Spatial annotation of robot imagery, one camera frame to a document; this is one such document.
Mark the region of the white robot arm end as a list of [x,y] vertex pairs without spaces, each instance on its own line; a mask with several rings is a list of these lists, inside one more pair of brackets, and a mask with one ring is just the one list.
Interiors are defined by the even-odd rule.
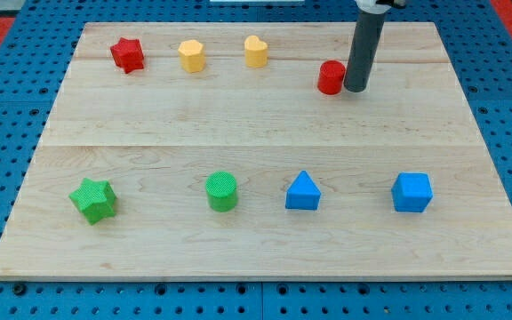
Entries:
[[407,5],[406,0],[356,0],[358,8],[370,14],[383,14],[391,8],[403,9]]

